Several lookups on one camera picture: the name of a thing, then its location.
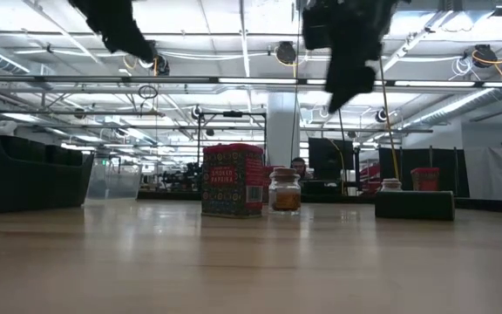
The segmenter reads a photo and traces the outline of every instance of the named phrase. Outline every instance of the ceiling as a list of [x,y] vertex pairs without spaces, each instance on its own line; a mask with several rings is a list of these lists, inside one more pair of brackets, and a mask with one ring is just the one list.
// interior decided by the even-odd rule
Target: ceiling
[[[298,78],[322,79],[328,64],[329,51],[307,51],[298,35],[300,21],[292,11],[293,0],[246,0],[241,12],[240,2],[219,0],[145,0],[133,4],[134,17],[148,39],[158,42],[159,52],[168,60],[171,76],[204,77],[252,77],[292,78],[292,66],[283,66],[273,51],[280,41],[292,41],[299,51],[300,65],[295,70]],[[22,0],[0,0],[0,49],[17,62],[43,64],[57,75],[74,76],[148,76],[151,73],[131,56],[121,53],[110,54],[100,39],[91,33],[84,18],[66,0],[38,1],[41,10],[56,24],[69,32],[101,64],[85,55],[76,44],[59,32],[58,27]],[[384,39],[384,62],[388,62],[407,40],[416,36],[434,16],[434,12],[400,11],[393,18],[390,33]],[[241,20],[247,33],[247,51],[241,37]],[[458,75],[458,58],[465,51],[472,51],[475,44],[489,44],[502,60],[502,17],[483,16],[479,20],[467,14],[459,14],[448,23],[432,30],[407,54],[384,73],[385,79],[420,80],[499,80],[494,67],[472,68],[465,75]],[[50,46],[53,53],[46,49]],[[246,59],[248,54],[248,72]],[[76,88],[72,84],[56,85]],[[41,95],[28,91],[26,85],[6,85],[14,96],[24,99],[33,106],[40,106]],[[216,86],[195,86],[183,92],[182,85],[157,85],[171,90],[165,97],[140,98],[136,93],[73,93],[67,94],[52,107],[54,110],[70,110],[74,107],[94,108],[100,111],[130,111],[133,104],[145,109],[157,108],[166,114],[158,117],[122,117],[123,122],[140,126],[188,126],[191,110],[199,105],[204,111],[223,112],[228,110],[252,113],[265,112],[269,88],[226,89],[218,94],[211,91]],[[337,115],[327,116],[325,105],[329,95],[322,90],[298,89],[297,100],[302,111],[302,126],[338,127]],[[390,90],[387,93],[389,110],[393,122],[408,119],[428,106],[449,97],[451,93],[441,91],[416,92]],[[53,101],[61,93],[48,93],[46,101]],[[383,93],[364,94],[353,99],[343,108],[343,124],[346,127],[381,127],[375,121],[375,113],[383,106]],[[71,116],[58,117],[60,123],[91,124],[94,118],[75,119]],[[220,119],[209,126],[249,126],[248,119]],[[186,134],[167,130],[145,130],[150,137],[169,143],[191,142]],[[302,132],[302,140],[320,133]],[[339,136],[325,133],[325,136]],[[261,131],[217,132],[217,140],[258,140]]]

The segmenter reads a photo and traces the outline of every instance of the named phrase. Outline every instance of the metal frame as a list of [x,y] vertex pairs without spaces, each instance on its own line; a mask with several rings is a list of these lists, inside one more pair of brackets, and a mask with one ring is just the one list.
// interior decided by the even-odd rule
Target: metal frame
[[[200,164],[200,134],[202,129],[206,130],[221,130],[222,127],[216,127],[216,126],[207,126],[207,124],[212,121],[216,116],[221,114],[224,117],[227,117],[229,113],[234,113],[234,112],[224,112],[224,113],[199,113],[199,118],[198,118],[198,123],[197,123],[197,163]],[[237,112],[238,114],[241,114],[241,116],[248,116],[254,123],[256,123],[259,127],[257,126],[240,126],[237,128],[237,130],[246,130],[248,131],[263,131],[263,138],[264,138],[264,147],[265,147],[265,154],[262,156],[263,162],[266,161],[266,151],[267,151],[267,114],[266,113],[240,113]],[[202,125],[202,120],[206,119],[206,116],[211,116],[209,120],[205,121],[204,126]],[[261,126],[259,121],[257,121],[254,117],[262,117],[265,119],[265,126]]]

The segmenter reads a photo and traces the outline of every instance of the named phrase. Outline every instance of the table surface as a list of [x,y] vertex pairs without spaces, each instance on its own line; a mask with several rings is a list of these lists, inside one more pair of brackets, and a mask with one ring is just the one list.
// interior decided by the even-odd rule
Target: table surface
[[502,313],[502,214],[200,216],[195,201],[0,215],[0,313]]

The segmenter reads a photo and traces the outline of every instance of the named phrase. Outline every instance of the person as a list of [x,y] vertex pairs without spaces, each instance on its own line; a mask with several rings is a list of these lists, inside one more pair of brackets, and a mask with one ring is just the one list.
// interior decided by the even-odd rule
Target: person
[[307,165],[302,157],[295,157],[292,160],[292,168],[300,175],[300,180],[313,179],[313,175],[307,172]]

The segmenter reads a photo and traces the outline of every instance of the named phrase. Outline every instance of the ceiling duct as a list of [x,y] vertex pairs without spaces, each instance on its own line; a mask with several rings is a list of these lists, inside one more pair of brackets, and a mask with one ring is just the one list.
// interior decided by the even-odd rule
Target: ceiling duct
[[453,96],[423,110],[404,122],[403,128],[434,126],[450,118],[491,105],[502,99],[501,88],[482,88],[467,95]]
[[[19,60],[15,57],[9,55],[7,51],[0,48],[0,70],[13,75],[52,75],[53,70],[48,68],[46,65],[42,65],[36,62],[26,62],[24,60]],[[50,90],[53,85],[49,83],[29,83],[29,85],[34,87],[40,87],[45,90]]]

